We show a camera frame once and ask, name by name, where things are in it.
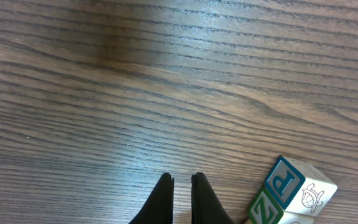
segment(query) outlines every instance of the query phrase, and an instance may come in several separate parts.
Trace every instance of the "black object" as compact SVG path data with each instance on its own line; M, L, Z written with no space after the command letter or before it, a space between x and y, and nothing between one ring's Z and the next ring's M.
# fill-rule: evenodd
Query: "black object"
M191 176L191 223L233 224L202 172ZM173 179L162 174L140 212L129 224L172 224Z

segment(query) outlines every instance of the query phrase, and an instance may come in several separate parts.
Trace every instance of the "toy block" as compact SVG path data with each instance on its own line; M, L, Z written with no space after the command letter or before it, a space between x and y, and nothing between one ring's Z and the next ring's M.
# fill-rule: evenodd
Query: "toy block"
M286 212L263 186L250 207L246 224L312 224L313 217Z
M280 156L265 186L286 212L317 216L337 185L307 162Z

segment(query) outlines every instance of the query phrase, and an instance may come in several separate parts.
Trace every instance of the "wooden surface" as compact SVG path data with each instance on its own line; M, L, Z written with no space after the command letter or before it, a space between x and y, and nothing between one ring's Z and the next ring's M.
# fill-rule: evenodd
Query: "wooden surface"
M358 0L0 0L0 223L128 223L201 171L240 223L278 155L358 223Z

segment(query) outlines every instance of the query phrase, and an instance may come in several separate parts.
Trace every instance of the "turtle illustration on block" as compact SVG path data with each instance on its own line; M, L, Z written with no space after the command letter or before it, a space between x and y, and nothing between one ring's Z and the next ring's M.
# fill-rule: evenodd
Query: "turtle illustration on block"
M303 196L302 196L302 204L306 208L311 208L310 213L314 213L316 211L317 206L322 206L323 202L320 201L321 196L323 196L324 191L320 191L317 193L314 189L314 184L310 184L307 188L302 189Z

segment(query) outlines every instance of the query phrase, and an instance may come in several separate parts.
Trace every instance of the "green block face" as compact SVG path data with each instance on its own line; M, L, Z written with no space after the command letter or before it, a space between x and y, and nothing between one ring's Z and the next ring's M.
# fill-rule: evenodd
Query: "green block face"
M248 208L248 214L254 224L277 224L284 211L263 186Z

